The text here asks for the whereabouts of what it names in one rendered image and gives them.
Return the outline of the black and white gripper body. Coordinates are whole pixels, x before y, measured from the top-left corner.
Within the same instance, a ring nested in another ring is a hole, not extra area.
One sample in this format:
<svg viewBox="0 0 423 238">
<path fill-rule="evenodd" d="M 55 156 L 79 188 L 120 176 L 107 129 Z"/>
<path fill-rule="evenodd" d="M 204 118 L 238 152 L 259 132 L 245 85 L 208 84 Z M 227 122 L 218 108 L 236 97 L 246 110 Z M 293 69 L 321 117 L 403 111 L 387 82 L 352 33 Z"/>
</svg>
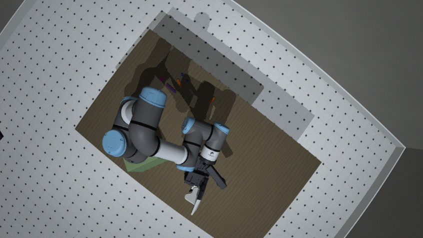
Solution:
<svg viewBox="0 0 423 238">
<path fill-rule="evenodd" d="M 203 158 L 199 153 L 193 172 L 192 171 L 184 172 L 184 180 L 185 180 L 184 183 L 192 187 L 193 186 L 200 187 L 201 184 L 204 183 L 204 181 L 207 181 L 208 183 L 210 174 L 208 173 L 206 168 L 209 165 L 215 165 L 216 161 L 209 161 Z"/>
</svg>

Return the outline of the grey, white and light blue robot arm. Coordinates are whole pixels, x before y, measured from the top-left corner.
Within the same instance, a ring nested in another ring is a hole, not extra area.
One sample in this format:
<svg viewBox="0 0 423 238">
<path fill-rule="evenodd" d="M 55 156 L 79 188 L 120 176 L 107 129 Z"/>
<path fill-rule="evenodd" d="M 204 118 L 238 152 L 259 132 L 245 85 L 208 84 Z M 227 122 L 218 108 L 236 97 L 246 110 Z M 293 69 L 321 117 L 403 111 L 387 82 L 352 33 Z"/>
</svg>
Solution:
<svg viewBox="0 0 423 238">
<path fill-rule="evenodd" d="M 215 162 L 230 129 L 218 121 L 210 124 L 189 116 L 182 125 L 182 145 L 160 139 L 156 131 L 166 100 L 166 93 L 151 86 L 145 86 L 139 98 L 125 96 L 112 129 L 103 136 L 105 152 L 132 164 L 158 157 L 175 162 L 180 170 L 193 172 L 204 140 L 200 156 Z"/>
</svg>

